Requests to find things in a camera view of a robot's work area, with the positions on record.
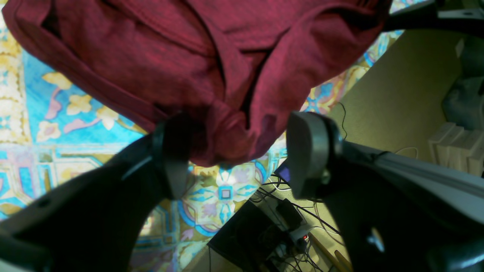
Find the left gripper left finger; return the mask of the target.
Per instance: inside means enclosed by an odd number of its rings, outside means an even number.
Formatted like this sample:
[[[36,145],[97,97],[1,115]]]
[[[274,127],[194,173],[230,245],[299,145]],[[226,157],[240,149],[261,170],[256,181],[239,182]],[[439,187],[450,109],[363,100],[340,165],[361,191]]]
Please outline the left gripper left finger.
[[[152,210],[186,191],[191,120],[157,124],[99,168],[1,222],[1,260],[28,272],[126,272]]]

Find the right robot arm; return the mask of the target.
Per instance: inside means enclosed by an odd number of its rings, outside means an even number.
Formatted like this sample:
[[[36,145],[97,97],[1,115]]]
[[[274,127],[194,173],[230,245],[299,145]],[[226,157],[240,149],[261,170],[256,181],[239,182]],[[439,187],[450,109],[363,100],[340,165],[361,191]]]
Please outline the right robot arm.
[[[464,0],[463,7],[450,9],[446,0],[426,0],[393,12],[382,32],[437,29],[484,37],[482,0]]]

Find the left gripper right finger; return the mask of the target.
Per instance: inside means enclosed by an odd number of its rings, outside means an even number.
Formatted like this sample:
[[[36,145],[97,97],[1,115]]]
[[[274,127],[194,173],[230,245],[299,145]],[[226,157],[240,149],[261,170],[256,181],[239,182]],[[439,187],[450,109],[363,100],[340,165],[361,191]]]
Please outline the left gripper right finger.
[[[287,167],[297,199],[329,210],[356,272],[482,272],[483,179],[343,140],[292,112]]]

